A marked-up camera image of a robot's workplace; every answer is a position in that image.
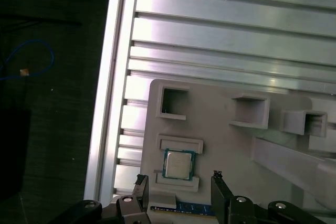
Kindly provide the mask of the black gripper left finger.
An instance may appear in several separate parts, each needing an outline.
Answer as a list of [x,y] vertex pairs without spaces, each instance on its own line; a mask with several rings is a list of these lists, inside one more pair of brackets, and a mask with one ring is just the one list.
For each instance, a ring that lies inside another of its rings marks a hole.
[[147,175],[138,174],[132,194],[116,197],[106,207],[96,200],[83,200],[50,223],[150,223],[146,213],[149,203],[148,178]]

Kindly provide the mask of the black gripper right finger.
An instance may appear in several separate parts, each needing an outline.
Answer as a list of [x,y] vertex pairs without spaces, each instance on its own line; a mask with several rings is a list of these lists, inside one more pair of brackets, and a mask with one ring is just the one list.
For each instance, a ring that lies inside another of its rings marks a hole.
[[324,223],[319,218],[286,201],[270,202],[265,209],[245,196],[234,195],[224,182],[222,172],[217,170],[211,177],[211,205],[219,223]]

